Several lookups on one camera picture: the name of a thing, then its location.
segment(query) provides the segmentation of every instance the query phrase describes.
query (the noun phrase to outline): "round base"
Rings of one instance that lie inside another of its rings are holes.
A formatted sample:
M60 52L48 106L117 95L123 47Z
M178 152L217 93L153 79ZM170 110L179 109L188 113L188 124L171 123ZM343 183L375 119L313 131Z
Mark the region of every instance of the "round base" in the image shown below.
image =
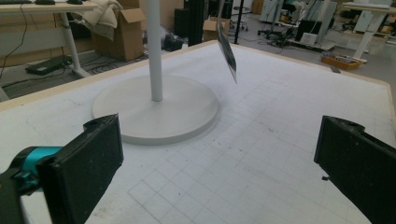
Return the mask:
M122 141L158 146L202 133L215 121L218 98L186 77L163 77L163 100L151 100L149 77L135 77L102 91L92 106L95 118L119 113Z

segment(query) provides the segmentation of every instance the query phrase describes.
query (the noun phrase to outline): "white pole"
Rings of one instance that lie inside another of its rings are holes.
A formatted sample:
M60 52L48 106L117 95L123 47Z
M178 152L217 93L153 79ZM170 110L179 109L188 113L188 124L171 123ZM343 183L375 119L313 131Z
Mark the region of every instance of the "white pole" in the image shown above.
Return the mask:
M161 65L160 0L146 0L148 16L148 62L151 83L151 100L163 100Z

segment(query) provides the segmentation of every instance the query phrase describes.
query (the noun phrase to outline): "cable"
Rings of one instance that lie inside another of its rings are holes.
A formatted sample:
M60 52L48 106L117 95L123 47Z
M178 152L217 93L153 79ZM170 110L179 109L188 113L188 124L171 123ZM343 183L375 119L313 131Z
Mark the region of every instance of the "cable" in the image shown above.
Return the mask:
M50 78L50 77L58 77L58 76L63 75L65 71L66 71L66 67L64 66L64 70L60 74L55 74L55 75L46 76L46 77L34 77L34 78L27 78L27 79L24 79L24 80L18 80L18 81L14 81L14 82L3 84L2 88L7 88L7 87L14 86L14 85L20 84L22 82L27 82L27 81L37 81L37 80L47 79L47 78Z
M0 79L1 79L1 77L3 76L3 72L4 72L4 69L5 69L5 67L6 67L7 58L9 57L9 55L11 55L13 52L15 52L15 50L17 50L20 46L22 46L23 41L24 41L24 37L25 37L25 35L26 35L26 31L27 31L27 20L26 20L26 16L25 16L25 14L24 14L24 11L23 11L23 9L22 9L22 6L23 6L23 4L21 4L20 9L21 9L21 12L22 12L22 15L23 15L23 19L24 19L24 21L25 21L25 28L24 28L23 35L22 35L22 40L21 40L21 43L20 43L14 50L12 50L12 51L4 58L3 68L1 69L1 72L0 72Z

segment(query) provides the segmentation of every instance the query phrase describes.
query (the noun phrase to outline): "table leg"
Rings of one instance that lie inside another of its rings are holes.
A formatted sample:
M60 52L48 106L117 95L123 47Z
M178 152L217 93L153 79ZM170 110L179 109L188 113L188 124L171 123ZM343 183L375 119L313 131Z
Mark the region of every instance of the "table leg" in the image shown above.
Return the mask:
M66 13L61 13L62 23L64 25L64 37L66 38L67 45L70 48L72 59L73 59L73 72L81 77L89 77L90 74L81 68L79 64L78 54L76 50L76 45L73 39L72 30L69 25L69 20L67 19Z
M373 35L378 30L379 25L381 24L382 20L384 20L385 14L381 12L372 12L373 18L367 27L366 31L364 32L363 39L359 43L358 49L356 50L353 57L355 59L360 59L363 52L366 50L367 44L372 40Z
M3 90L3 88L0 87L0 102L7 101L7 100L9 100L9 97L7 96L7 94Z

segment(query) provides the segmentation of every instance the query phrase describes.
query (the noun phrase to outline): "white desk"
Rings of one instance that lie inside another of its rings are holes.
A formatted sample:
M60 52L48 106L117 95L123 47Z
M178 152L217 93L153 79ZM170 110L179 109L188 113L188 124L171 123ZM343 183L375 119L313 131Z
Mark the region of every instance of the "white desk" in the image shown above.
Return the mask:
M27 35L31 35L32 38L26 38L23 42L23 45L18 48L14 52L22 53L26 51L38 50L38 49L47 49L48 47L53 47L53 45L62 45L63 40L66 45L70 48L72 59L73 59L73 71L81 77L88 77L89 74L84 71L78 59L78 54L76 50L76 45L73 39L73 35L69 26L69 21L66 16L66 12L75 12L75 11L89 11L96 8L97 5L91 2L84 2L83 5L71 5L66 3L56 3L55 5L35 5L35 4L24 4L24 5L1 5L0 6L0 15L21 15L24 13L28 14L45 14L45 13L60 13L62 22L63 22L63 35L64 39L50 38L48 31L36 31L27 33ZM21 41L22 33L12 33L12 34L0 34L0 42L1 43L15 43ZM12 50L14 50L18 45L4 45L0 49L0 55L5 56L8 55Z
M313 158L323 115L358 122L395 147L389 86L232 47L238 84L216 42L164 56L165 76L193 78L219 97L219 117L185 142L123 144L124 163L87 223L370 223L321 180ZM70 142L99 92L148 73L144 61L1 103L0 172L26 147ZM41 193L23 200L34 223L50 223Z
M384 20L387 14L396 14L396 7L391 7L389 9L375 8L375 7L355 7L355 6L343 6L346 9L354 10L366 10L373 13L373 18L367 30L364 32L363 39L359 43L358 49L356 49L353 57L355 59L360 59L363 52L366 50L367 44L372 40L373 35L378 30L381 25L382 20Z

